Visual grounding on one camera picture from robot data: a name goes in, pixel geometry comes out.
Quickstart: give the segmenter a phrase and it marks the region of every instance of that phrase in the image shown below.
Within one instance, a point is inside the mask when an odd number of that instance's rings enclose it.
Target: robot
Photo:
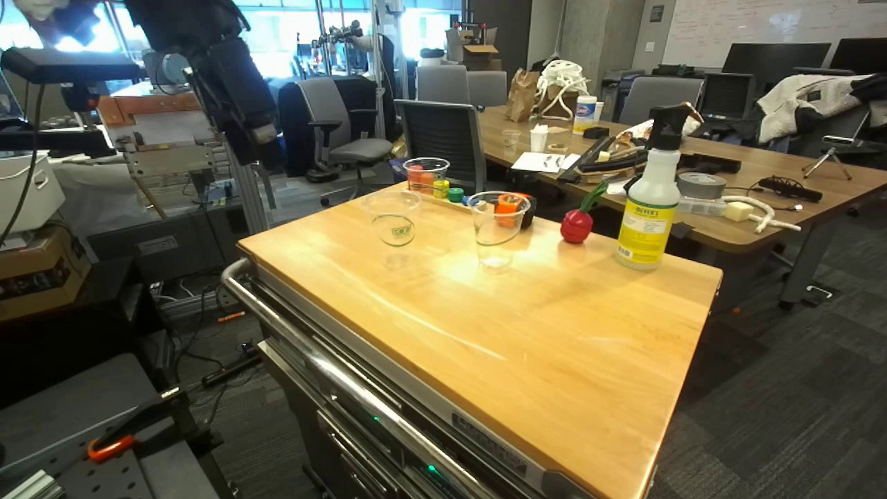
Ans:
[[[46,47],[91,40],[100,0],[14,0]],[[155,52],[187,61],[187,84],[237,163],[283,163],[274,100],[237,36],[249,22],[233,0],[123,0]]]

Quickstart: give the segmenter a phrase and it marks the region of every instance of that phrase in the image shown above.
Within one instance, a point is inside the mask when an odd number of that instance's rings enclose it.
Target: bottle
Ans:
[[[597,123],[597,100],[592,94],[577,98],[574,134],[582,136]]]
[[[654,127],[649,136],[649,155],[642,179],[629,188],[625,212],[618,228],[614,258],[635,270],[654,270],[669,235],[669,222],[681,201],[676,188],[676,162],[681,148],[681,127],[686,106],[654,109]]]

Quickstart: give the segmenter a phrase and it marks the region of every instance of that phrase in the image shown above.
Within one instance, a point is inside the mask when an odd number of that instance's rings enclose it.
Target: monitor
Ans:
[[[711,72],[703,79],[697,94],[697,113],[703,120],[743,120],[754,100],[754,76],[747,72]]]
[[[887,72],[887,40],[839,40],[829,68],[855,76]]]
[[[751,72],[757,94],[773,88],[794,68],[823,68],[832,45],[732,45],[722,72]]]

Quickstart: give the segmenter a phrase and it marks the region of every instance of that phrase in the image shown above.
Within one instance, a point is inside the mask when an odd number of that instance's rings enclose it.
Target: yellow spray bottle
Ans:
[[[614,258],[635,270],[654,270],[669,235],[678,202],[676,162],[686,106],[654,109],[649,134],[649,155],[639,180],[629,188],[625,212],[618,228]]]

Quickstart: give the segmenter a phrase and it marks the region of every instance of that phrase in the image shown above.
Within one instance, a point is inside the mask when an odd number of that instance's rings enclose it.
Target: wooden tabletop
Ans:
[[[481,151],[491,163],[499,167],[511,167],[523,151],[528,151],[528,127],[534,123],[509,123],[506,109],[484,109],[480,120],[480,138]],[[547,136],[552,154],[585,154],[592,141],[579,138],[567,131],[567,126],[547,123],[554,134]],[[621,131],[624,126],[614,123],[600,123],[610,131]],[[804,212],[779,212],[776,219],[794,222],[794,224],[812,224],[819,216],[833,216],[841,213],[847,205],[879,194],[887,188],[887,173],[881,170],[866,170],[866,167],[844,167],[850,173],[850,180],[841,179],[839,163],[823,163],[808,180],[804,180],[804,173],[812,159],[804,155],[784,155],[776,151],[758,151],[758,148],[740,148],[740,145],[722,145],[722,141],[705,141],[705,138],[685,138],[685,154],[703,154],[703,155],[717,155],[717,159],[733,159],[743,162],[737,176],[722,176],[725,179],[725,194],[746,194],[747,185],[754,185],[758,179],[779,176],[779,179],[791,179],[800,180],[805,188],[823,192],[819,202],[804,202]],[[791,201],[773,197],[773,194],[758,194],[754,192],[751,197],[773,205],[773,209],[787,209],[794,205]],[[607,197],[604,201],[613,209],[624,205],[624,197]],[[729,222],[717,216],[703,216],[703,213],[678,213],[678,222],[692,228],[692,240],[722,249],[722,252],[747,252],[779,235],[779,228],[769,228],[764,233],[754,233],[751,222]]]
[[[398,267],[359,201],[240,249],[536,464],[639,496],[719,271],[681,258],[635,271],[614,241],[571,246],[545,219],[492,271],[477,264],[468,212],[427,201],[414,228]]]

